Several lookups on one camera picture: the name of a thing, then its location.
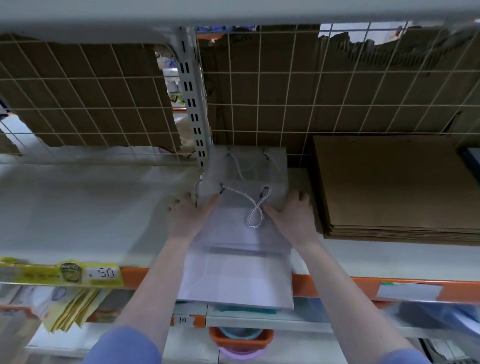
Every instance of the person's left hand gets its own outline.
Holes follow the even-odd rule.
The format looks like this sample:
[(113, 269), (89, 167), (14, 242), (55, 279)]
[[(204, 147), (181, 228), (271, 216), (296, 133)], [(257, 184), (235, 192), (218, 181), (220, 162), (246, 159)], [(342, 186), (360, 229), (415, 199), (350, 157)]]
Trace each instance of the person's left hand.
[(215, 208), (219, 194), (215, 194), (200, 207), (195, 207), (192, 194), (186, 192), (182, 199), (175, 200), (169, 207), (168, 238), (184, 239), (190, 244), (194, 237), (202, 230), (208, 216)]

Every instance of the hand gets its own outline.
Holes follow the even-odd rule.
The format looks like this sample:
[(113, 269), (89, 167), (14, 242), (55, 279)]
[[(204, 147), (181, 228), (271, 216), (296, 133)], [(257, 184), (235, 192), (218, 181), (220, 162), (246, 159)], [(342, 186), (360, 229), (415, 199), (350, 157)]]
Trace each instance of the hand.
[(297, 190), (291, 190), (282, 211), (277, 211), (267, 203), (262, 204), (262, 209), (294, 248), (318, 241), (313, 207), (308, 194), (300, 197)]
[(181, 200), (175, 200), (169, 207), (168, 238), (184, 239), (190, 244), (202, 230), (208, 216), (215, 208), (219, 194), (215, 194), (204, 206), (195, 207), (192, 194), (186, 192)]

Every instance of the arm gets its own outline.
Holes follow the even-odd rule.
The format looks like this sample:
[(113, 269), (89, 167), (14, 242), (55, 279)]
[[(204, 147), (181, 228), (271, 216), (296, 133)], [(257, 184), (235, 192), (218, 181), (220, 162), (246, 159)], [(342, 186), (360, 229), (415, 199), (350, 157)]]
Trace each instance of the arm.
[(195, 207), (187, 193), (168, 207), (171, 214), (164, 248), (117, 318), (116, 327), (102, 335), (83, 364), (161, 362), (187, 250), (218, 198), (216, 194), (205, 206)]
[(202, 230), (219, 195), (196, 208), (190, 193), (169, 207), (168, 239), (145, 279), (115, 322), (144, 333), (163, 352), (188, 248)]
[(349, 363), (378, 363), (389, 353), (413, 349), (322, 246), (307, 194), (300, 198), (291, 191), (281, 212), (266, 204), (263, 209), (305, 261)]

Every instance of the forearm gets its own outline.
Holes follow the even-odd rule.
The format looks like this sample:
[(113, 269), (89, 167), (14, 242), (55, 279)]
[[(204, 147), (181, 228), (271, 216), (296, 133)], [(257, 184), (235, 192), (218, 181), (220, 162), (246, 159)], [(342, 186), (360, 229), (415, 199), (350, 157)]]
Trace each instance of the forearm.
[(168, 239), (145, 279), (116, 320), (135, 328), (163, 352), (190, 241)]
[(302, 244), (297, 250), (313, 278), (349, 363), (374, 364), (389, 352), (412, 348), (320, 241)]

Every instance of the blue sleeve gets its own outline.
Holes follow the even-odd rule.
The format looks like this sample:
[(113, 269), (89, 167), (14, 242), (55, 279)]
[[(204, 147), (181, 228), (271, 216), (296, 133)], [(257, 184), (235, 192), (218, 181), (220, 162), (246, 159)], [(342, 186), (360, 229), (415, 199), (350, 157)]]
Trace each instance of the blue sleeve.
[(384, 355), (377, 364), (431, 364), (420, 351), (415, 349), (400, 349)]
[(162, 355), (140, 331), (117, 326), (103, 334), (82, 364), (160, 364)]

